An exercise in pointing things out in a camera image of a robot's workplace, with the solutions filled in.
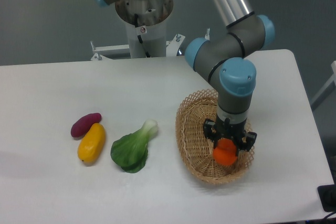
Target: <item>purple sweet potato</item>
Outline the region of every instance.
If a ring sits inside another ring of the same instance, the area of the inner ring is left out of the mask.
[[[88,133],[91,126],[94,123],[99,123],[101,121],[100,113],[92,113],[83,116],[79,119],[71,128],[71,136],[72,137],[80,137]]]

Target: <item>woven basket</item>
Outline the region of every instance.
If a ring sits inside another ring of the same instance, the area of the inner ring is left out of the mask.
[[[187,169],[198,179],[211,184],[232,182],[248,170],[253,161],[254,147],[249,152],[239,152],[231,166],[222,166],[212,157],[213,142],[204,137],[203,123],[206,118],[216,120],[216,90],[201,90],[183,100],[176,115],[176,140]],[[246,131],[252,131],[250,123]]]

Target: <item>gray floor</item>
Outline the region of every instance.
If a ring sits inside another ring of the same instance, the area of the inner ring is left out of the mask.
[[[275,23],[276,41],[268,49],[294,52],[311,99],[332,75],[336,60],[336,0],[249,1],[257,14]],[[0,3],[0,65],[89,60],[91,40],[96,46],[127,43],[113,6],[100,8],[93,0]],[[189,42],[204,36],[207,27],[213,40],[226,33],[212,0],[174,0],[168,39],[181,33]],[[336,155],[335,108],[336,92],[314,113],[328,156]]]

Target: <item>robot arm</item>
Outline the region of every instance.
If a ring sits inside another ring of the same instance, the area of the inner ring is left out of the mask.
[[[245,132],[248,109],[256,85],[256,68],[245,57],[273,41],[273,23],[256,16],[247,0],[214,0],[228,33],[217,42],[204,38],[186,49],[188,64],[218,92],[216,122],[205,120],[206,138],[231,139],[240,150],[249,151],[257,134]]]
[[[116,2],[119,16],[137,26],[155,25],[172,10],[168,0],[97,0],[102,5]],[[244,58],[273,41],[273,23],[263,15],[256,16],[247,0],[214,0],[228,33],[217,42],[198,38],[187,47],[185,59],[218,92],[216,121],[205,120],[206,138],[214,141],[228,138],[240,150],[249,151],[257,134],[245,132],[245,123],[256,85],[256,68]],[[124,11],[119,6],[125,5]]]

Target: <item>green vegetable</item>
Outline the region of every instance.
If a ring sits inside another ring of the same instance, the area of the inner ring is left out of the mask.
[[[157,124],[155,120],[148,119],[141,129],[123,136],[112,144],[111,158],[125,172],[137,173],[145,166],[148,142],[157,134]]]

